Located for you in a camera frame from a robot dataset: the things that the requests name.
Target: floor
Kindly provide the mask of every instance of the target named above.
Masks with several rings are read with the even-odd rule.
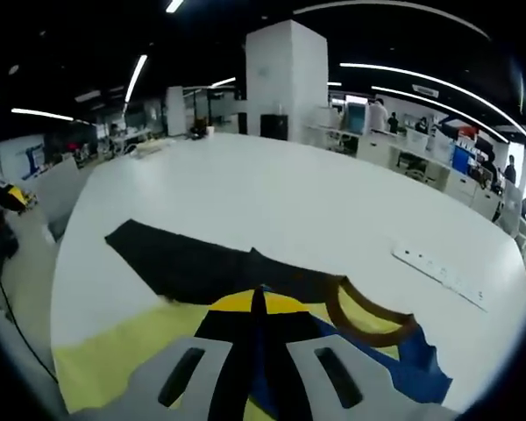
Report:
[[[18,235],[19,250],[4,264],[2,283],[24,336],[36,351],[52,362],[51,291],[60,243],[47,241],[43,232],[45,219],[39,206],[22,216],[10,214],[8,221]]]

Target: power strip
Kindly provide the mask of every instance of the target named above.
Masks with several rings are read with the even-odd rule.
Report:
[[[447,289],[461,295],[467,301],[476,305],[483,311],[487,311],[483,291],[476,289],[462,276],[449,269],[446,265],[431,259],[431,257],[425,253],[401,245],[394,247],[392,255],[396,259],[407,263],[420,272],[423,272],[435,281],[440,282]]]

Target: red object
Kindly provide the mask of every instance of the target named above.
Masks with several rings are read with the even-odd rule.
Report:
[[[470,125],[465,125],[459,128],[459,134],[467,136],[470,139],[475,139],[475,135],[478,134],[480,129],[477,127],[472,127]]]

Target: yellow object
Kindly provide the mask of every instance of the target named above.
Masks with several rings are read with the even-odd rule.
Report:
[[[171,341],[192,337],[209,310],[250,311],[253,290],[225,296],[211,306],[163,302],[134,318],[76,346],[55,347],[53,355],[60,391],[69,413],[100,408],[124,393],[129,378],[141,364],[151,359]],[[389,333],[400,326],[378,318],[338,289],[345,315],[364,332]],[[331,324],[324,303],[301,304],[294,298],[265,292],[267,314],[309,311]],[[396,359],[397,346],[376,348]],[[244,420],[271,419],[251,400],[245,406]]]
[[[194,336],[208,310],[204,305],[164,303],[80,345],[54,348],[68,412],[99,408],[122,395],[134,370],[171,341]]]
[[[27,205],[27,201],[25,200],[24,193],[16,186],[11,186],[10,190],[8,190],[8,194],[16,197],[16,199],[24,206]]]

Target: brown curved strip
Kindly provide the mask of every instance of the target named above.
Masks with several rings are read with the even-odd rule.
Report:
[[[326,298],[325,305],[331,322],[341,332],[348,332],[354,338],[362,340],[369,346],[384,347],[398,345],[417,328],[417,322],[412,314],[398,313],[397,311],[391,311],[385,307],[381,307],[363,296],[356,288],[354,288],[351,281],[349,281],[346,276],[335,276],[335,278],[337,278],[338,281],[331,283],[331,290]],[[378,318],[395,322],[402,327],[389,333],[370,333],[362,331],[357,326],[353,325],[343,312],[341,303],[339,302],[339,288],[343,288],[356,304],[369,313]]]

